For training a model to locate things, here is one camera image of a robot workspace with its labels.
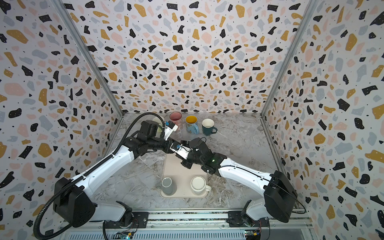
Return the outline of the light green mug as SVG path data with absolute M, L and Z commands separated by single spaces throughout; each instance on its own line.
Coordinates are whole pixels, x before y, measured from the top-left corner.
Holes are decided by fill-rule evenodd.
M 156 122 L 159 126 L 163 126 L 163 121 L 164 121 L 165 119 L 163 118 L 163 117 L 154 117 L 153 119 L 152 119 L 152 121 L 154 121 L 154 122 Z

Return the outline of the white mug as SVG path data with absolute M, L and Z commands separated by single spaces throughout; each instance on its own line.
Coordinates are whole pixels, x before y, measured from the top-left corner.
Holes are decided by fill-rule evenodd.
M 212 187 L 207 184 L 205 178 L 196 176 L 191 180 L 191 188 L 196 195 L 201 195 L 205 192 L 210 192 Z

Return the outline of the light blue mug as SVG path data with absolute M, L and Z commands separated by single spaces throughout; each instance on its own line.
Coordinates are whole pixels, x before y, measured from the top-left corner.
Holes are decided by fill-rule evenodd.
M 186 117 L 186 128 L 189 134 L 199 134 L 198 118 L 196 116 Z

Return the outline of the dark green mug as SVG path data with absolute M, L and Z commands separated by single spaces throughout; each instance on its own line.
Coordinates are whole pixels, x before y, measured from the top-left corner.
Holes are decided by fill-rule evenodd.
M 212 119 L 204 119 L 202 121 L 202 130 L 205 136 L 210 136 L 218 132 L 218 129 L 215 127 L 215 122 Z

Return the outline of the pink mug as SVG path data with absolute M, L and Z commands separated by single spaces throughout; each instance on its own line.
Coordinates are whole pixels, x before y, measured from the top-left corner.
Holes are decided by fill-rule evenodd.
M 170 120 L 175 123 L 179 129 L 182 128 L 182 114 L 180 112 L 171 113 Z

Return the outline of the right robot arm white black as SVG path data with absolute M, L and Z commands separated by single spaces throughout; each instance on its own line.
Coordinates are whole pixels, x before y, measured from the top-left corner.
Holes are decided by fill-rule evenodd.
M 208 174 L 236 181 L 260 194 L 261 199 L 250 200 L 245 205 L 248 218 L 257 221 L 272 217 L 283 223 L 290 220 L 298 195 L 284 173 L 265 173 L 243 166 L 223 154 L 212 152 L 200 138 L 189 141 L 186 146 L 175 143 L 170 149 L 182 160 L 184 167 L 200 165 Z

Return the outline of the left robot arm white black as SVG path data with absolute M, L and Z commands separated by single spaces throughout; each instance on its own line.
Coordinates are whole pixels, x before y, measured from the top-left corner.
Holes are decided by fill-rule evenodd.
M 138 157 L 150 151 L 170 152 L 170 135 L 177 129 L 171 121 L 165 126 L 155 121 L 143 121 L 140 130 L 125 136 L 114 152 L 71 180 L 62 178 L 55 184 L 55 193 L 59 196 L 53 202 L 54 211 L 74 228 L 102 221 L 114 222 L 122 228 L 130 226 L 134 215 L 128 205 L 120 201 L 95 203 L 91 197 L 113 174 Z

